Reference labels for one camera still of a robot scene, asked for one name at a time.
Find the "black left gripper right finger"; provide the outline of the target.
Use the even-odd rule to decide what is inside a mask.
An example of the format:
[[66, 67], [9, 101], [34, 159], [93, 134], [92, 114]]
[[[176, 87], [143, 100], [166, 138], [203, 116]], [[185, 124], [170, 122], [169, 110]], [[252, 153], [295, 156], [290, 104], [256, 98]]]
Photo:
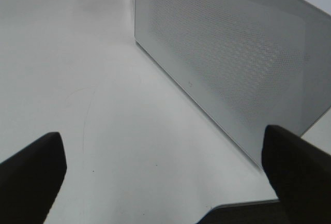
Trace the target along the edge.
[[261, 162], [291, 223], [330, 223], [330, 154], [268, 125]]

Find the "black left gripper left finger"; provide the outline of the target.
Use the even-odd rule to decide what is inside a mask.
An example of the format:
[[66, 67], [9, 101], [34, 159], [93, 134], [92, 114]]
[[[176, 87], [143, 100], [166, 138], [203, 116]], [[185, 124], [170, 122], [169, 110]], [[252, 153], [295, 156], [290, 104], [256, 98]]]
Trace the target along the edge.
[[44, 223], [67, 171], [59, 132], [1, 162], [1, 223]]

